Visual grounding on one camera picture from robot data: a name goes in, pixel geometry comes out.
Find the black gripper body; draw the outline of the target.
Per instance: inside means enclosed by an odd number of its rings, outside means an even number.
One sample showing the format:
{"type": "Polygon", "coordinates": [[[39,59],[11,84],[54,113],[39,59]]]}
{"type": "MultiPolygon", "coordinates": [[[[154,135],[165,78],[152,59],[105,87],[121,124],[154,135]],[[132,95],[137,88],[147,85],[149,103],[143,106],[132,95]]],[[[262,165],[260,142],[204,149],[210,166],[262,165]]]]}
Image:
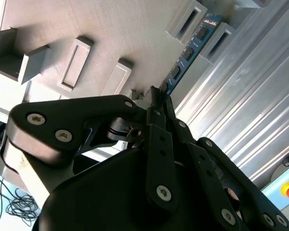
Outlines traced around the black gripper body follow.
{"type": "Polygon", "coordinates": [[[36,231],[219,231],[197,180],[176,166],[179,205],[167,214],[145,194],[146,158],[132,150],[59,185],[47,198],[36,231]]]}

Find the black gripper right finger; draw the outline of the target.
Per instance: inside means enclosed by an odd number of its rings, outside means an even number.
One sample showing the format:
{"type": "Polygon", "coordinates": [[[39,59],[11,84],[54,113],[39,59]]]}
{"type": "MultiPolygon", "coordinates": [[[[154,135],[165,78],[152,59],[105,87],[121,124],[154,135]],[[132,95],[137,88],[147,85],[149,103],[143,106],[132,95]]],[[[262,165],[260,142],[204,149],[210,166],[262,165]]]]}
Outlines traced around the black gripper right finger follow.
{"type": "Polygon", "coordinates": [[[195,140],[166,100],[174,159],[183,165],[187,200],[194,205],[197,226],[208,231],[289,231],[282,212],[210,139],[195,140]]]}

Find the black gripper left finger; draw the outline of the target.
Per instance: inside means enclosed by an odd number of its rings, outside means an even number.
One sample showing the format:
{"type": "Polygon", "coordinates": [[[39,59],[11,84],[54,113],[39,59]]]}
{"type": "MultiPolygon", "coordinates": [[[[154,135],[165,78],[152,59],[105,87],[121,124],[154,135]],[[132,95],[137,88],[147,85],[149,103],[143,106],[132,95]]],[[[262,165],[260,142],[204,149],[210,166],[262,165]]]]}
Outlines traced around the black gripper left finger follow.
{"type": "Polygon", "coordinates": [[[124,151],[146,158],[145,194],[155,208],[178,206],[172,135],[158,89],[146,108],[123,95],[24,103],[6,129],[6,165],[42,205],[62,183],[124,151]]]}

